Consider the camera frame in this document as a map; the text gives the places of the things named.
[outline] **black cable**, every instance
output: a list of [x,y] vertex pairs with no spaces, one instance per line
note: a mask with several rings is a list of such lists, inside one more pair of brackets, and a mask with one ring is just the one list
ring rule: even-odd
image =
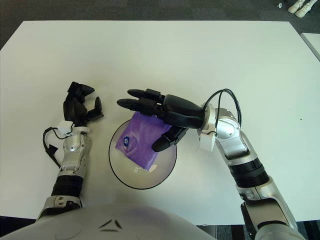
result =
[[57,135],[56,131],[55,131],[56,129],[58,129],[58,128],[56,128],[56,127],[53,127],[53,128],[52,128],[52,130],[53,130],[53,132],[54,132],[54,135],[55,135],[58,139],[63,140],[63,139],[66,139],[66,138],[67,138],[67,136],[65,136],[65,137],[59,137],[59,136]]
[[46,134],[48,132],[50,132],[51,130],[53,130],[53,127],[48,127],[46,130],[44,130],[43,135],[42,135],[42,142],[43,142],[43,146],[45,149],[45,152],[49,155],[49,157],[54,161],[54,163],[60,168],[60,164],[57,161],[55,155],[49,150],[49,148],[46,145]]
[[[48,127],[46,130],[44,130],[43,136],[42,136],[42,142],[43,142],[43,146],[44,146],[45,152],[46,152],[46,153],[49,155],[49,157],[54,161],[54,163],[60,168],[61,166],[60,166],[58,160],[57,160],[56,157],[55,157],[55,153],[54,153],[55,151],[53,151],[52,149],[50,149],[49,147],[47,147],[47,144],[46,144],[46,134],[47,134],[48,132],[50,132],[51,130],[54,132],[55,136],[56,136],[58,139],[63,140],[63,139],[66,139],[66,138],[68,137],[68,136],[66,136],[66,137],[59,137],[59,136],[57,135],[56,131],[55,131],[55,130],[57,130],[57,129],[58,129],[57,127]],[[66,134],[68,135],[68,134],[72,133],[72,131],[73,131],[73,124],[71,125],[71,131],[68,132],[68,133],[66,133]]]
[[221,102],[221,96],[222,96],[222,93],[225,92],[225,93],[228,93],[233,101],[234,101],[234,104],[235,104],[235,108],[236,108],[236,111],[237,111],[237,118],[238,118],[238,123],[241,127],[241,124],[242,124],[242,114],[241,114],[241,109],[240,109],[240,105],[239,105],[239,102],[235,96],[235,94],[228,88],[225,88],[225,89],[222,89],[222,90],[219,90],[219,91],[216,91],[214,94],[212,94],[208,100],[205,102],[205,104],[203,105],[202,109],[206,109],[209,102],[212,100],[212,98],[214,98],[214,96],[216,96],[217,94],[220,93],[219,95],[219,100],[218,100],[218,110],[217,110],[217,116],[216,116],[216,120],[215,120],[215,128],[217,128],[217,125],[218,125],[218,120],[219,120],[219,113],[220,113],[220,102]]

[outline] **gray carpet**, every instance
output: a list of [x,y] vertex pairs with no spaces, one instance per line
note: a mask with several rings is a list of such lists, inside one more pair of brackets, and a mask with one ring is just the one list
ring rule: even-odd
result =
[[287,12],[295,0],[0,0],[1,48],[23,21],[250,20],[289,21],[320,33],[320,1],[304,18]]

